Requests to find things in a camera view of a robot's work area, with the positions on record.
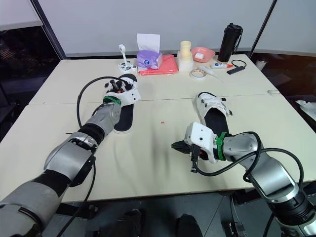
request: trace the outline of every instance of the black thermos bottle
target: black thermos bottle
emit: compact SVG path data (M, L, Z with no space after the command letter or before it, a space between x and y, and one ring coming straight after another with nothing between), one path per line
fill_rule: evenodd
M234 50L237 50L242 34L242 27L230 23L224 30L224 37L217 61L227 63Z

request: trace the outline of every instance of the tissue box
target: tissue box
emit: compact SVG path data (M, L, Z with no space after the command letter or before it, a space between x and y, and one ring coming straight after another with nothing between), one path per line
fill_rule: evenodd
M162 53L150 50L140 50L136 59L139 67L159 69L162 64Z

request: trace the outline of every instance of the black shoe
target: black shoe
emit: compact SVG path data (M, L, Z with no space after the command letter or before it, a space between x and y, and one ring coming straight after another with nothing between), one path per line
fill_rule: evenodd
M196 219L188 214L183 214L177 219L177 237L202 237L202 232Z

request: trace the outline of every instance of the white paper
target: white paper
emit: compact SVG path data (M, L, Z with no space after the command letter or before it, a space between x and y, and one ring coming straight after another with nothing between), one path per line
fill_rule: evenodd
M301 109L308 114L312 119L316 121L316 103L315 102L306 102L305 100L297 100Z
M137 44L139 50L150 50L159 53L160 35L155 34L137 34Z

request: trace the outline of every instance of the white tissue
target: white tissue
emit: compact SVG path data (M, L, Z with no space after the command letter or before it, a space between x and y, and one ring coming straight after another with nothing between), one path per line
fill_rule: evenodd
M160 35L137 34L137 44L139 50L150 50L156 53L160 51Z

